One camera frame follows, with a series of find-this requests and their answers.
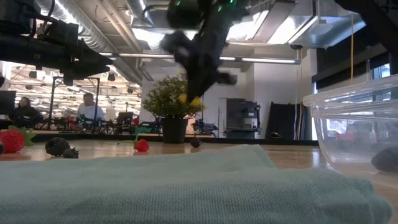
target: man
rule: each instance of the man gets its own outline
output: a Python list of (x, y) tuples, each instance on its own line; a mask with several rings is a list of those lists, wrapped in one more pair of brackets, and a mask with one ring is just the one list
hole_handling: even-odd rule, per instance
[[(95, 102), (94, 102), (94, 96), (91, 93), (86, 93), (83, 96), (83, 101), (79, 106), (79, 109), (77, 110), (77, 115), (85, 115), (86, 118), (88, 119), (94, 119), (94, 114), (95, 114)], [(101, 118), (104, 119), (104, 111), (100, 108), (97, 107), (97, 119)]]

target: yellow cable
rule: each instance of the yellow cable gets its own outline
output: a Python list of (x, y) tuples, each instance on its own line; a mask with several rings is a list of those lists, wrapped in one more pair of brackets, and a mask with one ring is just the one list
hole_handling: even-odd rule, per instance
[[(303, 49), (300, 50), (301, 53), (301, 62), (303, 62)], [(299, 96), (300, 96), (300, 119), (298, 121), (298, 136), (296, 139), (301, 140), (301, 121), (303, 116), (303, 99), (301, 97), (301, 87), (302, 87), (302, 80), (303, 80), (303, 67), (300, 64), (300, 88), (299, 88)]]
[(354, 15), (351, 16), (351, 85), (354, 81)]

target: small dark object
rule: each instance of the small dark object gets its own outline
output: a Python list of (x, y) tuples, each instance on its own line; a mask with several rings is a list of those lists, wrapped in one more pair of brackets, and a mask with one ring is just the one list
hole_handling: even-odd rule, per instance
[(192, 146), (192, 147), (199, 147), (200, 144), (201, 144), (201, 141), (200, 141), (199, 138), (193, 138), (193, 139), (191, 140), (191, 146)]
[(67, 149), (63, 152), (64, 159), (79, 159), (79, 151), (76, 151), (75, 148)]
[(49, 140), (45, 145), (45, 151), (51, 156), (62, 156), (67, 149), (70, 149), (67, 140), (58, 137)]
[(371, 162), (379, 171), (398, 172), (398, 148), (388, 147), (377, 153)]
[(0, 155), (4, 153), (4, 144), (0, 141)]

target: potted plant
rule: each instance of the potted plant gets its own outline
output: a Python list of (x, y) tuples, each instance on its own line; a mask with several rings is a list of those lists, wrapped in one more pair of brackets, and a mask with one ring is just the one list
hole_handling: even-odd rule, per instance
[(183, 143), (188, 119), (204, 109), (201, 100), (196, 99), (189, 105), (180, 101), (186, 89), (186, 81), (167, 77), (157, 81), (142, 102), (145, 110), (162, 118), (164, 143)]

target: black plant pot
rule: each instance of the black plant pot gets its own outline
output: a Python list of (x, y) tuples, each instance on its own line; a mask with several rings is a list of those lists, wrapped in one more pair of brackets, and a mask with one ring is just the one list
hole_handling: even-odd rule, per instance
[(184, 143), (187, 132), (188, 119), (163, 118), (163, 142), (171, 144)]

